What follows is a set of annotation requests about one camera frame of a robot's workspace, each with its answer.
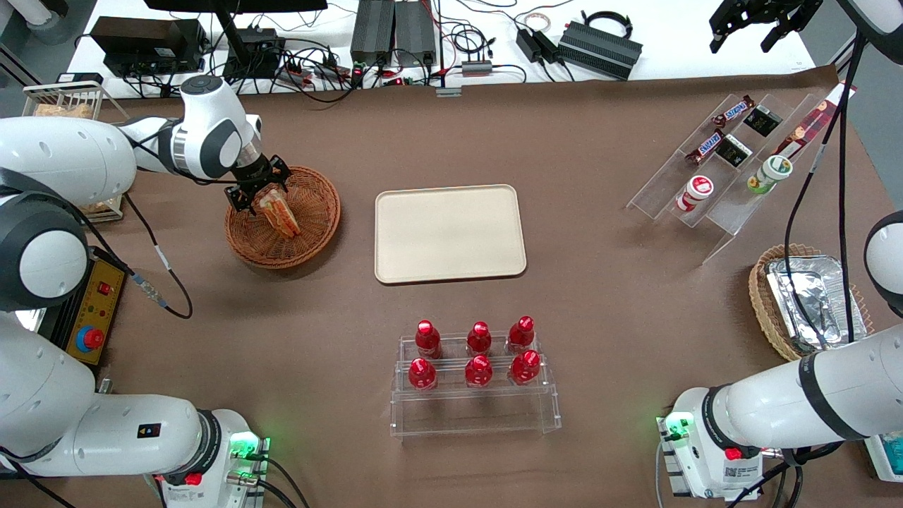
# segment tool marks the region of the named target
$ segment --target snickers bar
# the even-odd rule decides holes
[[[712,117],[712,123],[717,127],[724,127],[728,125],[728,122],[740,116],[740,113],[746,111],[747,109],[752,109],[756,107],[756,101],[751,99],[749,95],[744,95],[743,100],[740,101],[737,106],[728,109],[724,113],[720,115],[716,115]]]
[[[724,133],[721,129],[716,128],[715,133],[712,134],[711,137],[706,139],[699,148],[696,148],[693,152],[690,152],[686,156],[686,160],[699,165],[703,161],[703,159],[710,154],[714,149],[724,140]]]

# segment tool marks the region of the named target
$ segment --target white wire basket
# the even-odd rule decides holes
[[[104,100],[108,100],[124,119],[128,113],[96,81],[53,83],[23,88],[25,109],[23,117],[70,117],[97,120]],[[122,219],[122,196],[80,207],[92,222]]]

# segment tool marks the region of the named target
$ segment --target warning label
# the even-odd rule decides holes
[[[758,477],[758,460],[748,459],[724,461],[724,482],[726,483],[750,484]]]

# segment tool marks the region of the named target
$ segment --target power supply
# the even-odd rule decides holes
[[[643,44],[585,24],[571,23],[558,42],[558,49],[569,63],[626,81],[643,52]]]
[[[91,38],[117,77],[196,72],[203,67],[207,34],[196,19],[154,20],[100,16]]]
[[[351,36],[351,58],[374,65],[388,63],[395,33],[394,0],[360,0]]]
[[[436,62],[436,31],[433,13],[422,2],[396,2],[396,52],[402,67],[430,67]]]

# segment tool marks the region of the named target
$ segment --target red button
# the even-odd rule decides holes
[[[726,456],[728,460],[739,460],[743,458],[743,452],[739,451],[737,448],[728,448],[724,450],[724,456]]]
[[[104,343],[104,333],[97,328],[88,330],[85,333],[85,347],[88,349],[97,349]]]

